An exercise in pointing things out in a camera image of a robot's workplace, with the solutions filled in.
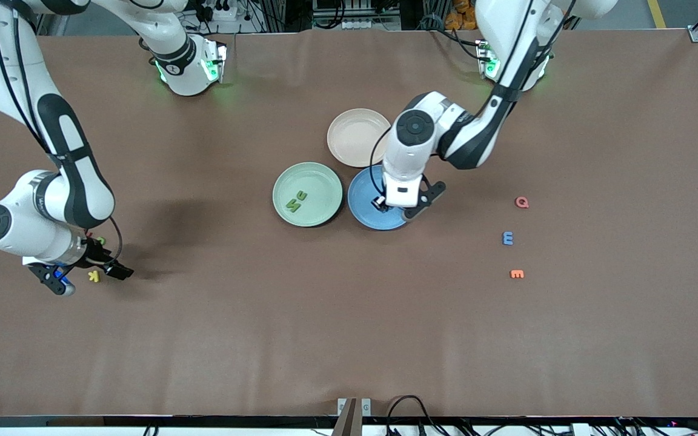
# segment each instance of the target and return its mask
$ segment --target green led light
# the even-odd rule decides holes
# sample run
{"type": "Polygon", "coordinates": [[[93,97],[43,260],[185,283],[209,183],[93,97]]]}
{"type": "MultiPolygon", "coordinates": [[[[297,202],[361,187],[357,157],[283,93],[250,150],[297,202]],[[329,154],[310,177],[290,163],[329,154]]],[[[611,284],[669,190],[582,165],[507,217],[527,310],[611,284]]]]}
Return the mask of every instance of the green led light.
{"type": "Polygon", "coordinates": [[[497,71],[499,70],[499,61],[493,60],[487,63],[487,76],[490,78],[495,78],[497,71]]]}
{"type": "Polygon", "coordinates": [[[203,61],[201,66],[204,68],[208,80],[213,81],[217,79],[217,66],[212,61],[203,61]]]}
{"type": "Polygon", "coordinates": [[[163,70],[161,70],[161,66],[158,64],[158,61],[155,61],[155,67],[157,67],[158,72],[161,73],[161,80],[163,83],[166,83],[166,76],[163,74],[163,70]]]}

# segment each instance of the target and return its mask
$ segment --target black cable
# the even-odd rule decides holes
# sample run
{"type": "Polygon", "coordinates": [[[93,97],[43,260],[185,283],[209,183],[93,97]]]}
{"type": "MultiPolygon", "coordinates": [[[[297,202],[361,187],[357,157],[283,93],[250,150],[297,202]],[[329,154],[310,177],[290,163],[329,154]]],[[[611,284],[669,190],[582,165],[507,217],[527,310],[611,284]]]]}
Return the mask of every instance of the black cable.
{"type": "Polygon", "coordinates": [[[484,61],[484,62],[492,61],[490,58],[479,58],[478,55],[473,54],[473,53],[470,53],[470,50],[468,50],[467,48],[465,48],[465,45],[466,45],[466,44],[463,44],[463,43],[462,43],[462,39],[459,39],[456,35],[454,35],[454,39],[452,39],[452,41],[457,41],[457,44],[459,45],[459,48],[462,49],[463,52],[468,53],[468,56],[469,56],[469,57],[471,57],[471,58],[473,58],[473,59],[476,59],[476,60],[478,60],[478,61],[484,61]]]}
{"type": "MultiPolygon", "coordinates": [[[[573,6],[575,6],[575,5],[576,5],[576,0],[572,0],[570,2],[570,8],[567,8],[567,12],[565,12],[565,16],[570,16],[570,12],[573,11],[573,6]]],[[[548,39],[548,43],[543,48],[543,51],[540,53],[540,56],[538,56],[537,59],[535,60],[535,63],[532,64],[532,68],[530,68],[530,74],[532,74],[532,71],[535,71],[535,69],[537,69],[537,67],[539,67],[540,64],[543,62],[543,59],[547,58],[548,54],[551,53],[551,46],[554,44],[554,41],[556,41],[557,37],[559,37],[559,33],[562,32],[562,28],[564,26],[565,26],[565,20],[562,20],[562,22],[559,23],[557,30],[554,31],[554,34],[551,35],[551,38],[548,39]]]]}
{"type": "MultiPolygon", "coordinates": [[[[527,17],[530,16],[530,11],[532,11],[532,3],[533,0],[530,0],[529,6],[527,6],[527,12],[524,14],[524,18],[521,20],[521,27],[519,27],[519,33],[516,35],[516,41],[513,42],[513,47],[510,49],[509,53],[515,53],[516,52],[516,47],[519,46],[519,41],[521,40],[521,33],[524,32],[524,25],[527,24],[527,17]]],[[[502,78],[505,77],[505,72],[507,71],[507,68],[503,68],[502,72],[499,74],[499,78],[497,79],[497,84],[502,82],[502,78]]]]}
{"type": "Polygon", "coordinates": [[[36,123],[36,115],[34,114],[34,106],[31,105],[31,91],[28,88],[28,78],[25,76],[25,66],[23,66],[23,52],[20,47],[20,22],[18,20],[18,15],[13,14],[12,16],[12,36],[15,39],[15,52],[18,59],[18,69],[20,71],[20,80],[23,81],[23,91],[25,91],[25,104],[28,106],[28,115],[31,116],[32,128],[36,131],[37,136],[39,136],[39,143],[45,143],[45,137],[42,135],[42,131],[39,130],[39,124],[36,123]]]}
{"type": "Polygon", "coordinates": [[[4,57],[2,55],[2,46],[0,45],[0,70],[2,72],[2,79],[5,81],[5,85],[7,86],[7,91],[10,94],[10,97],[12,99],[12,104],[15,105],[16,109],[18,110],[19,115],[23,119],[23,124],[25,124],[26,127],[28,127],[28,131],[31,132],[31,136],[34,136],[34,139],[37,141],[39,146],[42,147],[42,149],[45,151],[45,153],[50,154],[50,150],[47,149],[45,144],[42,143],[41,140],[39,140],[39,135],[36,134],[34,129],[31,128],[30,124],[28,123],[28,118],[25,116],[25,113],[23,113],[23,108],[20,107],[20,102],[18,101],[18,98],[15,95],[15,91],[12,89],[12,84],[9,82],[9,76],[7,74],[7,69],[5,68],[5,61],[4,57]]]}
{"type": "MultiPolygon", "coordinates": [[[[247,13],[249,12],[249,8],[250,8],[250,0],[247,0],[247,13]]],[[[253,7],[253,8],[252,8],[252,13],[254,13],[255,19],[258,20],[258,24],[260,25],[260,33],[265,33],[265,28],[264,28],[264,26],[263,26],[263,22],[260,20],[260,16],[258,16],[258,10],[257,10],[257,8],[254,8],[254,7],[253,7]]],[[[252,23],[252,27],[254,27],[255,30],[258,29],[257,27],[255,27],[254,22],[252,23]]]]}
{"type": "Polygon", "coordinates": [[[133,5],[135,5],[135,6],[139,6],[139,8],[150,9],[150,10],[160,8],[161,5],[163,5],[163,0],[160,0],[160,2],[158,2],[158,4],[155,5],[155,6],[144,6],[144,5],[139,5],[139,3],[134,2],[134,0],[128,0],[128,1],[131,2],[131,3],[133,3],[133,5]]]}
{"type": "Polygon", "coordinates": [[[373,150],[371,150],[371,159],[368,163],[368,173],[371,174],[371,183],[373,183],[373,187],[376,188],[376,191],[379,192],[380,196],[383,196],[384,193],[382,192],[382,190],[380,190],[379,186],[376,185],[376,180],[373,179],[373,154],[376,152],[376,147],[378,147],[379,143],[382,142],[382,138],[384,138],[384,136],[386,136],[387,133],[390,132],[391,128],[391,126],[387,127],[387,130],[384,130],[384,133],[382,133],[382,135],[379,136],[379,138],[376,140],[376,144],[373,146],[373,150]]]}
{"type": "Polygon", "coordinates": [[[570,433],[569,431],[565,431],[564,433],[557,433],[556,431],[554,431],[554,428],[552,428],[551,426],[549,426],[549,428],[551,428],[551,430],[545,429],[540,425],[538,425],[537,428],[532,427],[532,425],[525,425],[524,427],[529,428],[530,430],[537,431],[540,434],[546,433],[546,434],[551,434],[552,436],[562,436],[562,434],[569,434],[570,433]]]}
{"type": "Polygon", "coordinates": [[[327,28],[327,30],[329,30],[330,28],[338,27],[338,25],[344,21],[344,14],[346,14],[346,10],[347,10],[346,2],[344,2],[344,0],[341,0],[340,3],[336,4],[335,16],[333,16],[333,19],[330,20],[330,22],[328,22],[327,25],[321,25],[321,24],[318,24],[316,22],[314,23],[314,25],[316,27],[319,27],[319,28],[327,28]],[[341,17],[338,16],[339,8],[341,9],[341,17]]]}
{"type": "Polygon", "coordinates": [[[454,42],[460,42],[460,44],[465,44],[466,46],[478,47],[481,45],[478,42],[468,41],[467,39],[462,39],[459,36],[452,35],[451,33],[445,32],[437,27],[427,27],[425,30],[428,32],[438,32],[441,35],[446,36],[448,39],[451,39],[454,42]]]}
{"type": "Polygon", "coordinates": [[[476,429],[473,428],[473,424],[471,424],[470,418],[468,418],[468,419],[462,418],[460,420],[462,420],[462,422],[463,422],[463,425],[459,427],[459,429],[460,429],[460,431],[462,431],[462,433],[465,433],[465,431],[467,431],[467,434],[470,434],[470,436],[481,436],[481,434],[478,433],[476,431],[476,429]]]}
{"type": "Polygon", "coordinates": [[[618,430],[621,432],[621,434],[623,434],[623,436],[632,436],[632,434],[627,431],[627,426],[621,424],[621,421],[618,420],[617,417],[613,417],[613,420],[616,422],[616,424],[618,424],[618,430]]]}
{"type": "MultiPolygon", "coordinates": [[[[115,256],[109,260],[109,262],[106,262],[106,265],[110,265],[113,263],[115,260],[120,257],[120,253],[122,253],[122,232],[120,232],[120,227],[117,226],[117,221],[115,221],[114,218],[109,216],[109,220],[111,221],[111,225],[115,226],[115,231],[117,232],[117,253],[115,253],[115,256]]],[[[158,428],[155,428],[155,434],[158,434],[158,428]]]]}
{"type": "Polygon", "coordinates": [[[153,433],[150,434],[150,428],[152,428],[152,427],[153,427],[153,424],[148,424],[147,428],[144,429],[144,433],[142,434],[142,436],[158,436],[158,432],[161,431],[161,428],[158,427],[157,424],[155,424],[155,431],[153,431],[153,433]]]}
{"type": "Polygon", "coordinates": [[[645,425],[645,427],[649,427],[649,428],[651,428],[651,430],[655,431],[656,433],[661,434],[661,436],[670,436],[670,435],[669,435],[668,433],[666,433],[665,431],[661,431],[661,430],[659,430],[658,427],[654,427],[654,426],[652,426],[652,425],[650,425],[650,424],[647,424],[647,423],[643,422],[643,421],[642,421],[641,419],[639,419],[639,418],[633,418],[633,419],[636,420],[636,421],[637,421],[638,423],[640,423],[641,425],[645,425]]]}
{"type": "Polygon", "coordinates": [[[402,402],[402,400],[408,400],[408,399],[416,400],[416,403],[419,404],[419,408],[422,409],[422,413],[424,414],[424,417],[426,417],[427,420],[430,422],[430,425],[432,425],[432,427],[435,428],[435,431],[437,431],[437,432],[440,433],[440,434],[443,434],[443,436],[450,436],[449,433],[448,433],[448,431],[446,431],[443,427],[441,427],[440,425],[435,424],[435,422],[433,422],[432,417],[430,417],[430,414],[427,413],[427,409],[424,408],[424,403],[422,403],[422,400],[419,399],[419,397],[417,397],[416,395],[403,395],[402,397],[398,398],[398,399],[395,401],[395,403],[393,403],[393,405],[391,405],[390,411],[387,412],[387,434],[388,434],[388,435],[393,434],[393,433],[391,432],[391,429],[390,429],[390,425],[391,425],[391,415],[393,415],[393,410],[396,408],[396,406],[397,406],[400,402],[402,402]]]}
{"type": "Polygon", "coordinates": [[[492,436],[492,435],[495,434],[497,431],[499,431],[499,429],[504,428],[504,427],[506,427],[505,424],[500,425],[500,426],[495,427],[495,428],[492,428],[492,430],[487,431],[487,434],[484,434],[484,436],[492,436]]]}

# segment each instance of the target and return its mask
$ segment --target green plate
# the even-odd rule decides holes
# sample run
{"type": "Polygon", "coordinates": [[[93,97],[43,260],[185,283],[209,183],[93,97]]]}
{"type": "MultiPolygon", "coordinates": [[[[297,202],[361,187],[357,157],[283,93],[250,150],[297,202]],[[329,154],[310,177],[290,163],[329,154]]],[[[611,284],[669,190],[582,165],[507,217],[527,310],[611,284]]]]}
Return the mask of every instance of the green plate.
{"type": "Polygon", "coordinates": [[[274,208],[294,226],[319,226],[341,207],[344,189],[336,173],[316,162],[287,168],[274,184],[274,208]]]}

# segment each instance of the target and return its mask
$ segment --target beige plate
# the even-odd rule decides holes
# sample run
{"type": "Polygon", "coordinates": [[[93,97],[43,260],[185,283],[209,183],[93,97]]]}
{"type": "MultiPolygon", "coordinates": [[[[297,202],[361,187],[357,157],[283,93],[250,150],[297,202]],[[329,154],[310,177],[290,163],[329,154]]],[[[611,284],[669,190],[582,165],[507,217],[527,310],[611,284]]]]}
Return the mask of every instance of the beige plate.
{"type": "MultiPolygon", "coordinates": [[[[342,164],[363,168],[368,166],[371,150],[390,122],[377,111],[366,108],[347,110],[333,119],[327,129],[327,148],[342,164]]],[[[387,136],[382,139],[373,154],[373,163],[384,158],[387,149],[387,136]]]]}

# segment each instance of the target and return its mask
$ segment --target black bracket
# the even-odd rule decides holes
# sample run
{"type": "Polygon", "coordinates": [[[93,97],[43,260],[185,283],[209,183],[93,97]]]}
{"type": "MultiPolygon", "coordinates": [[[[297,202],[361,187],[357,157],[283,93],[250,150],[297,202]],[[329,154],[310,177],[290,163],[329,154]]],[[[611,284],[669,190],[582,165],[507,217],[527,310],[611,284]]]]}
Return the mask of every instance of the black bracket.
{"type": "Polygon", "coordinates": [[[66,277],[61,276],[61,270],[56,265],[28,264],[28,270],[39,279],[39,283],[46,285],[57,296],[72,295],[75,293],[75,286],[66,277]]]}
{"type": "Polygon", "coordinates": [[[424,209],[432,206],[432,204],[443,195],[446,191],[446,184],[443,182],[435,182],[434,185],[430,185],[426,191],[419,190],[419,204],[416,207],[409,207],[402,213],[402,218],[405,221],[411,221],[419,213],[423,213],[424,209]]]}

